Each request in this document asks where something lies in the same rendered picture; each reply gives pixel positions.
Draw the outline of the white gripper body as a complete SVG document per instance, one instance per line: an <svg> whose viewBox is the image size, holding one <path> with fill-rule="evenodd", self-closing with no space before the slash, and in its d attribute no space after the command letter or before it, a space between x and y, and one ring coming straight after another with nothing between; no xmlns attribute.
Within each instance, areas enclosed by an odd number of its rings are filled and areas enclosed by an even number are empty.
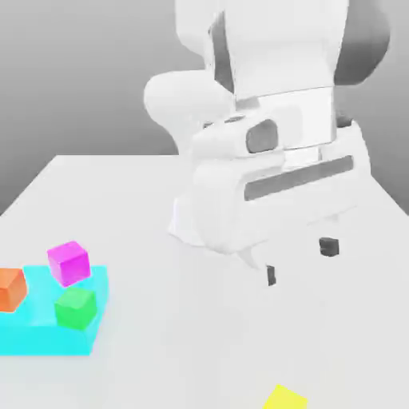
<svg viewBox="0 0 409 409"><path fill-rule="evenodd" d="M241 252L288 229L354 208L371 182L371 163L356 121L338 129L305 168L284 168L283 153L204 161L193 174L192 211L204 246Z"/></svg>

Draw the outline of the small yellow cube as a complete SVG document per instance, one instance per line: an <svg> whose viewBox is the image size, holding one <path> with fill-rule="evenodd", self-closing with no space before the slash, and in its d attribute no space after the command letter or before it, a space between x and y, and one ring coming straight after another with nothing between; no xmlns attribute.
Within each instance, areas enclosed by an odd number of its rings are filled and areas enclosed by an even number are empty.
<svg viewBox="0 0 409 409"><path fill-rule="evenodd" d="M277 384L262 409L307 409L308 400Z"/></svg>

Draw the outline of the small magenta cube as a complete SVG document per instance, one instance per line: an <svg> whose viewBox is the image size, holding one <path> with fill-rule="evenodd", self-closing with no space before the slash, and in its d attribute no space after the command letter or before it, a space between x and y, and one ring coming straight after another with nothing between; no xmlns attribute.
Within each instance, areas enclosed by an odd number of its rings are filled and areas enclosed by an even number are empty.
<svg viewBox="0 0 409 409"><path fill-rule="evenodd" d="M52 276L64 288L91 275L88 252L77 241L49 249L47 257Z"/></svg>

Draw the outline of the small green cube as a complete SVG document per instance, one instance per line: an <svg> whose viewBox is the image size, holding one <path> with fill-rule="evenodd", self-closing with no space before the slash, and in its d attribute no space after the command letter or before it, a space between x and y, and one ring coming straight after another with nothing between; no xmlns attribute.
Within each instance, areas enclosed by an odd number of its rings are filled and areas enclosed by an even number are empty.
<svg viewBox="0 0 409 409"><path fill-rule="evenodd" d="M85 330L97 314L94 291L85 288L68 288L54 303L59 326Z"/></svg>

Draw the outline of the small orange cube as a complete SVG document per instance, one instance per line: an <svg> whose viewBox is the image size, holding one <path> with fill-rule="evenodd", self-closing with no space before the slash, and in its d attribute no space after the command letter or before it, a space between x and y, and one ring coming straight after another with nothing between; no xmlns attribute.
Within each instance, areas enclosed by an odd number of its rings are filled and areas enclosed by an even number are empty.
<svg viewBox="0 0 409 409"><path fill-rule="evenodd" d="M20 268L0 268L0 312L14 312L26 295L23 271Z"/></svg>

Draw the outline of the large cyan box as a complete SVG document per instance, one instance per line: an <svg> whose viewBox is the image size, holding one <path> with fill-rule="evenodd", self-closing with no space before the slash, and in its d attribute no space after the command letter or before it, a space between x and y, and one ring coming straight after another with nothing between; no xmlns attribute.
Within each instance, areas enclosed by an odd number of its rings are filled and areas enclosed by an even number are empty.
<svg viewBox="0 0 409 409"><path fill-rule="evenodd" d="M54 303L66 290L45 265L23 268L28 294L15 312L0 312L0 355L89 355L109 298L107 267L94 265L75 288L95 292L97 314L84 330L60 326Z"/></svg>

